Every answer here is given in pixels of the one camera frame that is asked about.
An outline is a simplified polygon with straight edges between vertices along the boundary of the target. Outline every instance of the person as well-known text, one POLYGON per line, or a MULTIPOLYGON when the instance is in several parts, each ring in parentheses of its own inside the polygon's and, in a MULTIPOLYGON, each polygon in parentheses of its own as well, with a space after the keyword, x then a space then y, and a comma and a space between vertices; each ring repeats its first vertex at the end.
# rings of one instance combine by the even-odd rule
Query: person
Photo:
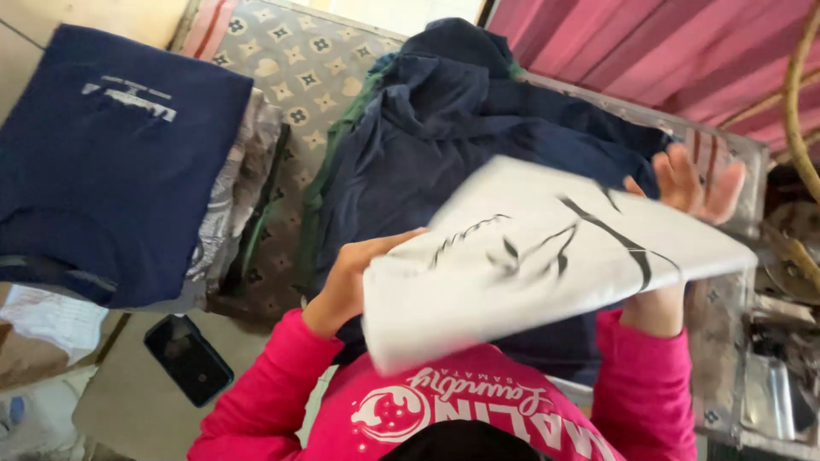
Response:
MULTIPOLYGON (((712 223, 736 206, 732 163, 705 194, 686 149, 653 158, 661 201, 712 223)), ((627 191, 642 195, 626 178, 627 191)), ((684 284, 635 294, 597 317, 603 356, 588 419, 534 368, 483 344, 380 376, 367 354, 340 367, 303 449, 295 432, 318 378, 362 313, 362 272, 424 230, 345 245, 324 290, 285 314, 255 364, 202 422, 191 461, 391 459, 696 459, 683 327, 684 284)))

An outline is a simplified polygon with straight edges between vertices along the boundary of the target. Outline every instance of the hand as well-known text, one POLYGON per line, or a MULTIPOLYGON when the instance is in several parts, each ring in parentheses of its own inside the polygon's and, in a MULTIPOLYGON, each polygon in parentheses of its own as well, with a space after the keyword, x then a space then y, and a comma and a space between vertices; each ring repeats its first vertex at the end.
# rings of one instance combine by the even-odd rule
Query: hand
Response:
POLYGON ((327 276, 325 288, 302 311, 308 328, 323 338, 332 338, 353 317, 362 313, 362 273, 376 256, 427 232, 419 228, 391 237, 346 244, 327 276))
MULTIPOLYGON (((700 184, 695 165, 689 160, 686 147, 671 144, 668 153, 657 153, 652 159, 661 203, 706 221, 722 224, 737 207, 746 169, 742 162, 733 162, 713 182, 707 195, 700 184)), ((626 191, 646 197, 644 191, 628 176, 623 181, 626 191)), ((647 335, 672 338, 683 330, 683 294, 686 282, 638 293, 626 300, 620 323, 647 335)))

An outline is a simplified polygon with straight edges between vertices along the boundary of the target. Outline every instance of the black phone case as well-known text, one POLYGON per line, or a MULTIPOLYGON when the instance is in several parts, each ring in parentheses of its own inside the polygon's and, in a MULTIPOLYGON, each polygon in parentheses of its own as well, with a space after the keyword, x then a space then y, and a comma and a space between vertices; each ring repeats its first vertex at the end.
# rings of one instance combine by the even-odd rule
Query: black phone case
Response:
POLYGON ((176 381, 176 379, 174 379, 174 378, 173 378, 173 376, 171 375, 171 371, 170 371, 170 370, 168 370, 168 368, 165 366, 165 364, 164 364, 164 363, 162 363, 162 360, 160 360, 160 359, 159 359, 156 355, 154 355, 154 353, 153 353, 153 351, 151 350, 151 348, 149 348, 149 347, 148 347, 148 345, 146 345, 146 344, 145 344, 146 339, 147 339, 147 338, 148 338, 148 337, 149 337, 149 336, 150 336, 150 335, 151 335, 154 331, 156 331, 156 330, 157 330, 157 328, 159 328, 160 326, 162 326, 162 325, 163 325, 164 323, 166 323, 166 322, 170 322, 171 320, 173 320, 173 319, 174 319, 174 317, 176 317, 176 316, 175 316, 175 315, 173 315, 173 314, 166 315, 166 316, 165 316, 165 317, 164 317, 161 321, 157 322, 157 324, 156 324, 156 325, 152 326, 152 327, 151 327, 148 331, 146 331, 146 332, 145 332, 145 336, 143 336, 143 345, 145 345, 145 349, 148 349, 148 352, 149 352, 149 353, 150 353, 150 354, 154 357, 154 359, 156 359, 156 360, 157 360, 157 363, 159 363, 159 364, 160 364, 160 366, 162 367, 162 369, 163 369, 163 370, 165 370, 165 373, 166 373, 166 374, 168 375, 168 377, 169 377, 169 378, 170 378, 170 379, 174 382, 174 384, 176 384, 176 386, 177 386, 178 388, 180 388, 180 390, 182 391, 182 394, 185 396, 185 398, 187 398, 187 399, 188 399, 188 401, 189 401, 189 402, 190 402, 190 403, 191 403, 194 407, 197 407, 198 409, 200 409, 200 408, 204 407, 205 405, 207 405, 207 404, 211 403, 211 401, 214 399, 214 397, 216 397, 217 395, 219 395, 219 394, 220 394, 223 390, 227 389, 227 388, 228 388, 228 386, 230 386, 230 384, 231 384, 231 383, 233 383, 233 382, 234 382, 234 371, 230 369, 230 367, 229 367, 229 366, 228 366, 228 364, 225 362, 225 360, 223 360, 223 359, 222 359, 222 357, 219 355, 219 353, 217 353, 216 349, 214 349, 214 348, 213 348, 213 346, 211 346, 211 343, 209 343, 209 342, 205 339, 205 336, 203 336, 203 335, 202 335, 202 333, 199 331, 199 328, 198 328, 198 327, 197 327, 197 325, 196 325, 196 324, 195 324, 195 323, 194 323, 194 322, 190 319, 190 317, 188 317, 187 315, 186 315, 186 316, 183 316, 183 317, 176 317, 177 319, 182 320, 183 322, 185 322, 185 323, 188 325, 188 328, 191 330, 191 333, 194 335, 194 338, 196 338, 196 341, 197 341, 199 344, 201 344, 203 348, 205 348, 205 350, 208 352, 208 355, 209 355, 209 356, 210 356, 210 357, 214 360, 214 362, 216 362, 216 364, 219 366, 219 368, 221 368, 221 369, 222 369, 222 371, 224 371, 224 372, 225 372, 225 374, 228 376, 228 381, 225 383, 225 385, 224 385, 224 386, 222 386, 221 388, 219 388, 219 390, 217 390, 217 391, 216 391, 216 392, 215 392, 215 393, 214 393, 211 397, 209 397, 209 398, 208 398, 208 400, 206 400, 206 401, 205 401, 205 402, 203 402, 202 404, 196 404, 196 403, 194 403, 194 401, 193 401, 193 400, 191 400, 190 396, 188 396, 188 393, 187 393, 187 392, 185 392, 185 389, 183 389, 183 388, 182 388, 182 386, 180 386, 180 383, 179 383, 179 382, 177 382, 177 381, 176 381))

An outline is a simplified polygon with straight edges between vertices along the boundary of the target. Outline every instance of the pink long-sleeve shirt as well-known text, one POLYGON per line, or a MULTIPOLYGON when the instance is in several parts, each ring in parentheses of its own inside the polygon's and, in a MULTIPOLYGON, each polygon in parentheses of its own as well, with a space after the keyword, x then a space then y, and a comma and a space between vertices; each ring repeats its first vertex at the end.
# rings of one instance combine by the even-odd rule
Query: pink long-sleeve shirt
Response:
POLYGON ((587 419, 532 367, 479 345, 407 372, 380 376, 365 354, 328 385, 307 448, 295 432, 319 376, 342 348, 294 310, 265 351, 202 422, 191 461, 376 460, 434 422, 477 419, 557 461, 694 460, 686 334, 659 339, 600 313, 603 355, 587 419))

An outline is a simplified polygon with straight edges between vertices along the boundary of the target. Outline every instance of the folded navy t-shirt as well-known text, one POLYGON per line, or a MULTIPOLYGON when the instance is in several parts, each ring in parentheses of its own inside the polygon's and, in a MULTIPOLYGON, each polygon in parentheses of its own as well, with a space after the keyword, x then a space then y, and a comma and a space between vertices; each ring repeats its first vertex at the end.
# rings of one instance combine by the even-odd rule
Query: folded navy t-shirt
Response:
MULTIPOLYGON (((108 299, 91 298, 111 308, 179 296, 252 86, 208 62, 61 25, 0 128, 0 257, 110 282, 108 299)), ((59 278, 38 266, 0 266, 0 280, 59 278)))

